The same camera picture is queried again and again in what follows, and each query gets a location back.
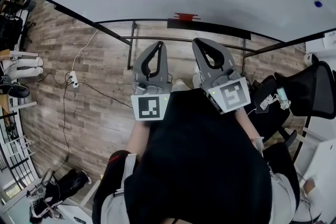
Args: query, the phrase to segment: white cable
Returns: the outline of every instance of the white cable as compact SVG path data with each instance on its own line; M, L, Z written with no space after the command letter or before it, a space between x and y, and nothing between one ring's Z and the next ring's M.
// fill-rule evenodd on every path
M87 45L84 47L84 48L82 48L81 50L80 50L80 52L77 54L77 56L75 57L75 59L74 59L74 63L73 63L73 65L72 65L72 70L71 71L73 71L74 70L74 67L75 67L75 62L76 62L76 59L77 59L77 57L81 54L81 52L86 48L86 47L88 47L89 46L89 44L90 44L90 42L91 42L91 39L95 36L95 34L98 32L98 30L92 35L92 37L90 38L90 40L89 40L89 42L87 43Z
M247 115L249 116L250 115L250 113L252 112L252 111L254 111L254 110L257 110L257 109L252 109Z

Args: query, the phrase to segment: person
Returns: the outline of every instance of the person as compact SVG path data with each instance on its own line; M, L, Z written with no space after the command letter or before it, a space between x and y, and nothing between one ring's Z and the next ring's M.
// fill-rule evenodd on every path
M41 57L36 59L18 59L18 60L3 60L1 69L4 75L8 75L12 80L36 77L43 73L43 61ZM19 67L31 67L24 70L17 70Z
M91 185L91 178L86 172L76 172L75 169L71 169L58 182L49 181L44 197L35 200L30 207L30 223L39 224L44 218L51 217L58 205L75 195L86 183Z
M316 221L318 190L308 180L304 198L285 144L263 151L245 110L220 115L201 83L195 66L195 89L177 80L162 121L135 122L108 161L93 223Z

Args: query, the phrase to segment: red object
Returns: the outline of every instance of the red object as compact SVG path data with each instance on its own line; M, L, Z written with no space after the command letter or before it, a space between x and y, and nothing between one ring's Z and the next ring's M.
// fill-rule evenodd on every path
M112 163L113 161L115 161L117 158L119 158L119 155L118 156L114 156L112 159L109 160L109 163Z
M175 18L179 18L179 20L200 20L200 18L194 18L195 16L198 16L197 14L189 14L189 13L175 13L177 16L174 16Z

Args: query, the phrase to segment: person's arm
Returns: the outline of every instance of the person's arm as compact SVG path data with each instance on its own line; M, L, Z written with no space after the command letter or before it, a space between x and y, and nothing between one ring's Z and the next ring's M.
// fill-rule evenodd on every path
M248 118L245 109L241 108L237 110L235 113L235 117L236 120L239 122L239 124L243 127L244 131L250 138L253 145L257 147L255 140L261 137L256 128L254 127L254 125L252 124L251 120Z
M322 196L315 186L314 180L307 180L303 186L303 190L307 198L302 197L300 199L299 208L293 218L297 222L312 221L322 213Z
M137 159L142 158L147 147L149 138L149 126L145 121L136 121L127 142L126 150L130 153L136 153Z

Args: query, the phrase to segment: power strip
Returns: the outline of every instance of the power strip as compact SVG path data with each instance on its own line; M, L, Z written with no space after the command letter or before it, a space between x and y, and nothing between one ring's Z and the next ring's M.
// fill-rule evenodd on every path
M70 72L70 77L71 77L71 84L73 85L74 88L77 88L79 84L76 73L74 71Z

